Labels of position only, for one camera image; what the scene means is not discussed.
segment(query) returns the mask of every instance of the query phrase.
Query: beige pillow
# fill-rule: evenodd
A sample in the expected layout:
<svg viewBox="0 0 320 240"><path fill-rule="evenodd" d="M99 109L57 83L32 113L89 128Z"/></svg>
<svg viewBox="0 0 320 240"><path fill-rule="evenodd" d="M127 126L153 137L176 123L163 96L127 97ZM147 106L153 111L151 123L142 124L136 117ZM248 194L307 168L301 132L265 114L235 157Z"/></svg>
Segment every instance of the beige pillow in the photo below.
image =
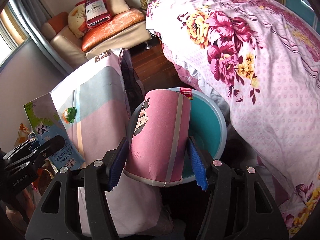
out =
<svg viewBox="0 0 320 240"><path fill-rule="evenodd" d="M112 16L130 9L125 0L107 0L107 7Z"/></svg>
<svg viewBox="0 0 320 240"><path fill-rule="evenodd" d="M78 5L69 13L68 27L78 39L87 33L88 27L85 22L84 3Z"/></svg>

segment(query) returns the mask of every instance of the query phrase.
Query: pink bedspread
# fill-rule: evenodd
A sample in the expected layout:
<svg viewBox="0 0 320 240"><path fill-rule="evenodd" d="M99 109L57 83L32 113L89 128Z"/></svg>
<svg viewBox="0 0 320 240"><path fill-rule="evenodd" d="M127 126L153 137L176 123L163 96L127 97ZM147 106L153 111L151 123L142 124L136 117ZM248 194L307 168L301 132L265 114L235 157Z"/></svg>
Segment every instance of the pink bedspread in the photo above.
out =
<svg viewBox="0 0 320 240"><path fill-rule="evenodd" d="M320 197L319 35L271 0L156 0L146 27L199 89L229 104L288 193L280 210L293 236Z"/></svg>

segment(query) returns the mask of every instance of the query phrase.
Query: silver bolt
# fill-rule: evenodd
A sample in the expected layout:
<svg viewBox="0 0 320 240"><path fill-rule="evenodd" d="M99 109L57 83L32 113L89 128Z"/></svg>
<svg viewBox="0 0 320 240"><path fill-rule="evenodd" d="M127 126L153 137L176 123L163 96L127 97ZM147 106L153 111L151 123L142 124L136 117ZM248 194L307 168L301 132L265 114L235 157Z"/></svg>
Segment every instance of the silver bolt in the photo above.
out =
<svg viewBox="0 0 320 240"><path fill-rule="evenodd" d="M214 160L212 163L214 166L221 166L222 165L222 162L219 160Z"/></svg>
<svg viewBox="0 0 320 240"><path fill-rule="evenodd" d="M103 164L103 162L100 161L100 160L98 160L98 161L95 161L95 162L93 163L93 166L99 167L99 166L101 166L102 164Z"/></svg>
<svg viewBox="0 0 320 240"><path fill-rule="evenodd" d="M60 173L66 173L68 171L68 168L62 167L59 171L60 171Z"/></svg>
<svg viewBox="0 0 320 240"><path fill-rule="evenodd" d="M247 168L247 171L248 171L249 173L255 173L255 172L256 172L256 169L253 168L253 167L248 167L248 168Z"/></svg>

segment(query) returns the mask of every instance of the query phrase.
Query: red sticker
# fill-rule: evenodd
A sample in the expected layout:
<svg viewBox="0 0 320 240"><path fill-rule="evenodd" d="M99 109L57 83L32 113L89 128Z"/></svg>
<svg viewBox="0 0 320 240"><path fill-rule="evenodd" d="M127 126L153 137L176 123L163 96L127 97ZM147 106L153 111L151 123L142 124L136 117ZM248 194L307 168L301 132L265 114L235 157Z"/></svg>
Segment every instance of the red sticker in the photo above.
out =
<svg viewBox="0 0 320 240"><path fill-rule="evenodd" d="M192 89L191 88L180 88L180 93L190 100L192 100Z"/></svg>

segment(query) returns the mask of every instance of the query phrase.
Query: wooden floor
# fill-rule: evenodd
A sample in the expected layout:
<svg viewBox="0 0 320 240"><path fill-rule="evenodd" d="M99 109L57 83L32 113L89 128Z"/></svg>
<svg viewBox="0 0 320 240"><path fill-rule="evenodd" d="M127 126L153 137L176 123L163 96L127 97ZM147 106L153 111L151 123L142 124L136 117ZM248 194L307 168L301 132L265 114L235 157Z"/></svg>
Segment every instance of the wooden floor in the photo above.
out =
<svg viewBox="0 0 320 240"><path fill-rule="evenodd" d="M179 79L177 71L165 58L158 42L151 49L134 54L132 64L146 92L153 89L189 87Z"/></svg>

